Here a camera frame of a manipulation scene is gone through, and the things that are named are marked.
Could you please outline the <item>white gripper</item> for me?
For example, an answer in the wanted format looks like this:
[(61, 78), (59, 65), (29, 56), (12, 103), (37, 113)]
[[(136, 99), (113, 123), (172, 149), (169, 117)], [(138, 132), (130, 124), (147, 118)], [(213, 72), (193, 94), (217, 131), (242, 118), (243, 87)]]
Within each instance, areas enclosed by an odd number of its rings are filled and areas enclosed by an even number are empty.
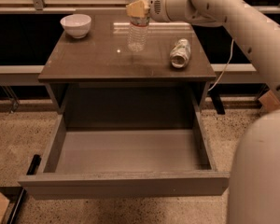
[(154, 21), (169, 22), (166, 10), (166, 0), (136, 0), (126, 6), (126, 12), (129, 17), (145, 18), (149, 13)]

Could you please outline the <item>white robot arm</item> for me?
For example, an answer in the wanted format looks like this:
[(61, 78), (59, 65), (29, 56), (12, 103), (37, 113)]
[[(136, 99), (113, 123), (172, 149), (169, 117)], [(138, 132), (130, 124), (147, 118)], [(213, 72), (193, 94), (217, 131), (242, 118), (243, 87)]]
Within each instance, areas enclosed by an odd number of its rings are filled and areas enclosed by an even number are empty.
[(244, 0), (132, 0), (132, 17), (223, 26), (249, 60), (228, 83), (262, 83), (273, 112), (245, 131), (234, 154), (228, 224), (280, 224), (280, 25)]

